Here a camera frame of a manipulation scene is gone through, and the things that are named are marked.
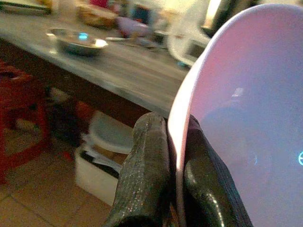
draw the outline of gray table top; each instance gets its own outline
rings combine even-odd
[[[152,52],[114,42],[98,57],[56,51],[46,36],[51,27],[80,30],[100,38],[111,36],[84,25],[74,7],[57,15],[30,16],[0,11],[0,38],[35,54],[79,77],[168,117],[174,97],[187,74],[165,51]]]

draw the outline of food item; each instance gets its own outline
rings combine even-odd
[[[94,27],[103,27],[107,29],[114,28],[116,25],[117,14],[94,5],[79,5],[79,17],[87,25]]]

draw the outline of tiled floor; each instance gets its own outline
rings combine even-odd
[[[10,152],[22,149],[37,134],[6,131]],[[79,188],[74,182],[74,164],[63,151],[73,148],[53,139],[52,150],[7,173],[0,185],[1,227],[99,227],[110,206]]]

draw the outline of purple object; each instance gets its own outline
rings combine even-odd
[[[134,32],[138,32],[138,36],[148,35],[148,25],[132,20],[127,17],[118,17],[117,23],[119,30],[124,37],[130,37]]]

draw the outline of pink curved surface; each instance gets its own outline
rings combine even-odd
[[[302,225],[302,98],[303,8],[260,5],[220,28],[184,79],[169,115],[182,227],[190,114],[228,166],[255,227]]]

